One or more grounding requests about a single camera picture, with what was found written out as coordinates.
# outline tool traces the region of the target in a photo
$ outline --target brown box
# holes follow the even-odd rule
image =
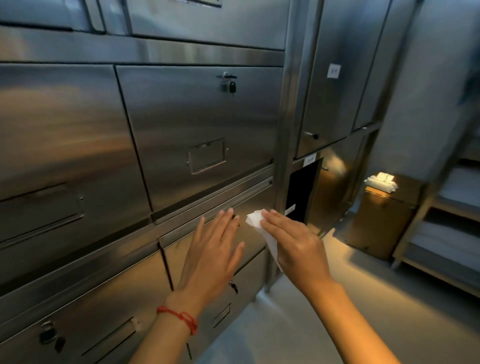
[[[419,204],[421,182],[397,175],[391,194],[365,188],[360,208],[348,231],[347,243],[367,254],[388,259]]]

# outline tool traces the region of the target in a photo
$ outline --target red string bracelet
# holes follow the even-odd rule
[[[156,309],[156,313],[159,314],[161,312],[167,312],[169,314],[172,314],[172,315],[178,317],[180,320],[184,321],[187,324],[188,328],[190,329],[190,335],[195,335],[195,333],[197,332],[198,321],[195,320],[188,313],[186,313],[186,312],[178,313],[178,312],[170,310],[169,308],[167,308],[165,306],[160,306],[159,308]]]

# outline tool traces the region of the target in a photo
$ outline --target floor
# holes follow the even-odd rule
[[[480,300],[407,265],[397,271],[324,242],[334,278],[403,363],[480,363]],[[342,363],[322,323],[287,277],[260,292],[198,364]]]

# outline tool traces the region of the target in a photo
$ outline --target white label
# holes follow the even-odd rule
[[[312,164],[315,162],[317,159],[317,153],[310,154],[309,156],[305,157],[303,160],[303,166],[308,166],[309,164]]]
[[[295,210],[295,207],[297,207],[297,204],[293,204],[292,206],[290,206],[289,208],[287,208],[285,210],[285,216],[287,216],[290,212],[292,212],[293,210]]]
[[[340,76],[340,68],[342,68],[341,64],[330,64],[328,67],[327,78],[338,78]]]

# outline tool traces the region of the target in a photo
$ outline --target white tissue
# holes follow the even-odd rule
[[[391,194],[398,188],[397,184],[393,182],[393,178],[394,176],[391,174],[380,172],[376,176],[370,176],[367,178],[365,180],[365,184],[367,186],[376,188],[377,190]]]
[[[277,242],[274,239],[272,235],[270,235],[268,232],[265,231],[264,228],[260,225],[260,221],[265,220],[265,218],[262,216],[262,210],[257,210],[252,212],[251,214],[247,215],[247,219],[245,222],[252,226],[258,233],[260,233],[264,239],[267,241],[268,249],[270,249],[270,253],[273,256],[273,259],[276,262],[276,265],[280,268],[280,270],[283,272],[282,268],[280,267],[280,264],[278,264],[278,249],[277,249]]]

